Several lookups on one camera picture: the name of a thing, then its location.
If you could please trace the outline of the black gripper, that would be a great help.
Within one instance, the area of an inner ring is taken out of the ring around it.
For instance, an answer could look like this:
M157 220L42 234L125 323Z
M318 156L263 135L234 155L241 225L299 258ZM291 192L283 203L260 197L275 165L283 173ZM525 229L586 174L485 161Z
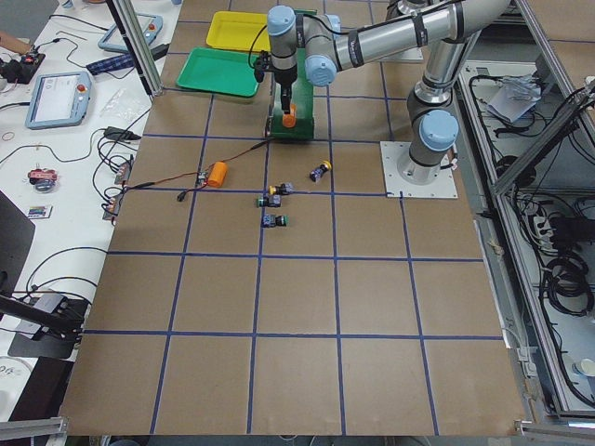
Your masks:
M291 80L284 80L279 84L279 86L280 86L280 104L281 104L281 109L284 114L291 113L292 85L293 85L293 81L291 81Z

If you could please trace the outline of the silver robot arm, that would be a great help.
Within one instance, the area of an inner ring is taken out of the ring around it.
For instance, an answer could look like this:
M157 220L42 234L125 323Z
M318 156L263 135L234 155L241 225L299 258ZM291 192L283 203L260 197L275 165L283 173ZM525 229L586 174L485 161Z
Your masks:
M292 86L298 78L298 49L306 52L307 79L330 85L338 72L359 68L411 48L430 48L422 78L407 100L411 125L418 130L428 112L446 110L456 77L481 31L508 7L506 1L393 1L385 21L348 32L329 17L297 13L276 6L267 15L270 48L252 68L256 80L272 74L281 90L281 107L290 112Z

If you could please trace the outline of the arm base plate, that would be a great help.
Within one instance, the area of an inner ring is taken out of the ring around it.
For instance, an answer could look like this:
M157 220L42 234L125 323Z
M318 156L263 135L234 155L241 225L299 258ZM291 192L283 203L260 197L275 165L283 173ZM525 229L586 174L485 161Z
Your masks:
M410 158L408 141L381 141L379 147L388 197L458 198L453 167L446 154L439 165L425 167Z

